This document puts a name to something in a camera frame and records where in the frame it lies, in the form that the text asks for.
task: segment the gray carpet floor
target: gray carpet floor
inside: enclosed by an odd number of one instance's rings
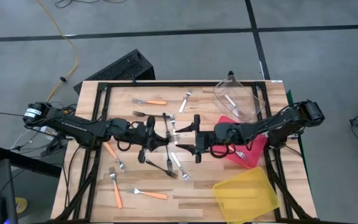
[[[251,25],[243,0],[73,2],[64,9],[56,8],[54,1],[42,2],[64,34],[246,29]],[[258,28],[358,25],[358,1],[251,3]],[[0,37],[45,35],[58,33],[36,1],[0,0]],[[317,101],[326,116],[320,127],[307,129],[303,135],[318,216],[358,223],[358,140],[349,127],[349,119],[358,114],[358,29],[263,32],[260,39],[271,79],[283,80],[295,101]],[[158,80],[221,80],[229,70],[241,79],[263,79],[250,32],[76,39],[73,43],[79,53],[78,69],[52,99],[64,105],[78,99],[73,85],[134,49],[151,62]],[[0,42],[0,111],[22,114],[28,103],[45,101],[73,62],[73,51],[64,40]],[[11,147],[25,131],[22,126],[20,118],[0,115],[0,146]],[[37,136],[32,145],[45,141]],[[59,163],[63,153],[43,159]],[[31,172],[14,180],[17,196],[29,200],[20,223],[49,219],[57,182]]]

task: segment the yellow cable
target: yellow cable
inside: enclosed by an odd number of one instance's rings
[[[78,53],[77,53],[77,49],[75,48],[74,44],[71,42],[71,40],[67,39],[66,36],[63,35],[62,31],[60,30],[59,26],[57,25],[55,19],[50,15],[50,13],[48,12],[48,9],[39,1],[37,0],[38,4],[40,4],[40,6],[42,7],[42,9],[44,9],[44,11],[48,14],[49,18],[52,20],[52,22],[55,24],[57,31],[59,31],[59,34],[61,35],[61,37],[63,37],[65,40],[67,40],[70,45],[73,47],[74,49],[74,54],[75,54],[75,64],[74,67],[64,76],[65,78],[68,78],[70,75],[73,74],[73,72],[77,69],[78,66]],[[55,88],[53,88],[53,90],[50,92],[48,98],[47,98],[47,102],[51,99],[51,97],[53,96],[53,94],[55,93],[56,89],[59,87],[59,85],[62,83],[62,81],[60,80]]]

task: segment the red plastic tray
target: red plastic tray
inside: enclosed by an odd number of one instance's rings
[[[236,123],[236,122],[228,118],[227,116],[221,116],[218,123]],[[248,149],[245,146],[236,146],[237,151],[245,153],[246,159],[241,159],[239,156],[237,156],[237,154],[229,154],[225,158],[230,159],[231,161],[235,162],[236,164],[239,164],[242,167],[245,167],[246,169],[254,168],[258,164],[260,155],[264,151],[266,141],[267,141],[266,136],[260,134],[255,138],[251,151],[248,151]],[[218,152],[225,152],[226,147],[213,146],[213,150]]]

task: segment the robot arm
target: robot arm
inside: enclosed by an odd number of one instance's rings
[[[195,145],[177,145],[196,155],[196,163],[201,162],[201,155],[210,152],[216,158],[222,158],[229,154],[228,145],[247,145],[258,134],[267,132],[271,146],[278,146],[287,140],[288,135],[304,128],[320,125],[324,115],[317,103],[302,101],[287,106],[276,115],[258,121],[256,123],[219,123],[214,131],[200,131],[200,116],[194,117],[194,122],[186,128],[176,131],[195,131]],[[89,121],[75,115],[66,114],[53,108],[49,103],[30,104],[23,121],[25,127],[48,126],[63,134],[73,136],[83,147],[96,149],[102,142],[110,140],[111,136],[118,141],[118,148],[122,151],[129,150],[131,144],[141,145],[138,161],[145,161],[145,150],[153,151],[160,146],[166,146],[172,139],[163,138],[154,131],[155,118],[149,116],[146,125],[143,122],[130,122],[121,118],[113,118],[107,121]],[[120,147],[120,142],[127,142],[126,149]],[[227,151],[224,154],[215,154],[212,147],[225,145]]]
[[[146,125],[143,122],[134,122],[136,127],[125,119],[113,118],[107,121],[90,121],[72,114],[66,114],[62,110],[52,107],[49,103],[29,104],[24,114],[25,127],[48,126],[64,135],[72,136],[81,146],[95,150],[102,142],[109,141],[111,136],[118,141],[118,148],[122,151],[129,150],[132,144],[141,145],[139,162],[145,161],[145,150],[153,151],[160,146],[166,146],[171,139],[163,138],[155,133],[155,118],[149,117]],[[126,149],[120,147],[120,142],[127,142]]]
[[[196,114],[191,125],[176,131],[176,133],[195,131],[196,144],[177,146],[195,154],[196,163],[199,163],[203,153],[210,152],[212,156],[222,158],[229,154],[229,145],[247,145],[258,134],[266,132],[269,144],[279,146],[299,129],[318,126],[323,121],[323,113],[317,103],[312,101],[302,101],[287,106],[276,115],[256,123],[219,123],[215,125],[214,131],[200,131],[200,116]],[[212,147],[216,145],[225,145],[226,152],[215,154]]]

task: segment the clear plastic bin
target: clear plastic bin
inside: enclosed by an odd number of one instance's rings
[[[251,87],[241,85],[234,75],[218,83],[213,94],[214,104],[237,122],[250,121],[265,107],[265,101],[257,98]]]

